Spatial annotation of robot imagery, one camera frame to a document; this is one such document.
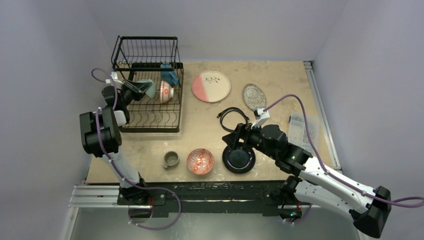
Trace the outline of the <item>celadon green bowl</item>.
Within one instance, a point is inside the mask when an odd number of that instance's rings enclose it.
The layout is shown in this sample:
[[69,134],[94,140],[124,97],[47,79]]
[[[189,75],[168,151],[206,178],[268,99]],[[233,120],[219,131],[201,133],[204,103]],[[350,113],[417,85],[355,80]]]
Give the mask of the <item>celadon green bowl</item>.
[[156,90],[157,90],[157,85],[156,83],[148,78],[148,79],[140,79],[138,81],[136,81],[136,83],[140,83],[140,84],[149,84],[149,86],[146,88],[145,86],[142,88],[145,92],[145,94],[147,96],[149,96],[151,99],[154,99],[156,96]]

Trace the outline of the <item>red floral bowl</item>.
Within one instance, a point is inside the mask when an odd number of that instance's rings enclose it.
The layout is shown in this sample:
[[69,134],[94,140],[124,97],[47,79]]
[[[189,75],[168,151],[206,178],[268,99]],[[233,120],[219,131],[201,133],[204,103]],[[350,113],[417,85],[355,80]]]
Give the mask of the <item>red floral bowl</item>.
[[161,104],[168,103],[174,97],[174,88],[166,81],[160,82],[159,100]]

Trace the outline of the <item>blue mug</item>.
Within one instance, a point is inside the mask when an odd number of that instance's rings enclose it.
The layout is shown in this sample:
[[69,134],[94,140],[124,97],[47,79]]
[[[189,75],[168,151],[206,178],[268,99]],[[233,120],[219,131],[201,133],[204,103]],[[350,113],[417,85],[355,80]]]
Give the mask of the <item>blue mug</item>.
[[164,62],[160,64],[160,68],[162,69],[162,71],[160,71],[160,76],[163,81],[167,82],[171,86],[181,85],[180,78],[175,72],[175,70],[178,68],[177,63]]

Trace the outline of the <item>red patterned bowl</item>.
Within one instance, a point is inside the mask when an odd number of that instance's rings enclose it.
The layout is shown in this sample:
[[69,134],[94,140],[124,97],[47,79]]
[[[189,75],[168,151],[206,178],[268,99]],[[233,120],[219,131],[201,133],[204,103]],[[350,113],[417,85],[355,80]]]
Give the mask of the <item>red patterned bowl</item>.
[[195,175],[206,175],[213,169],[215,165],[214,155],[205,148],[197,148],[192,150],[186,160],[188,170]]

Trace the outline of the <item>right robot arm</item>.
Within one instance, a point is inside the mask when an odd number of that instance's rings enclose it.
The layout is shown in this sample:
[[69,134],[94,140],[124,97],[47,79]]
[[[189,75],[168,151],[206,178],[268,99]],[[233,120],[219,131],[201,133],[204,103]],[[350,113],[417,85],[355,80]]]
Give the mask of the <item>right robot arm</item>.
[[222,153],[225,163],[247,158],[257,150],[289,174],[288,185],[280,191],[284,202],[299,200],[327,208],[351,218],[363,234],[376,239],[382,236],[392,210],[387,188],[364,185],[320,163],[317,154],[290,143],[275,124],[256,127],[240,123],[222,140],[226,144]]

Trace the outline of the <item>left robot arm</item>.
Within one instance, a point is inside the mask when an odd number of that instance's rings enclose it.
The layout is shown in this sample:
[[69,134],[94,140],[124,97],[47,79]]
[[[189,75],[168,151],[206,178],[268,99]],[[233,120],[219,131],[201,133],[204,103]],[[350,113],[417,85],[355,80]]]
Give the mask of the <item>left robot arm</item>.
[[115,80],[106,82],[109,85],[102,90],[106,106],[79,115],[81,144],[87,154],[100,158],[111,169],[118,180],[121,197],[142,205],[152,198],[151,188],[145,186],[122,150],[120,127],[128,120],[123,106],[126,97]]

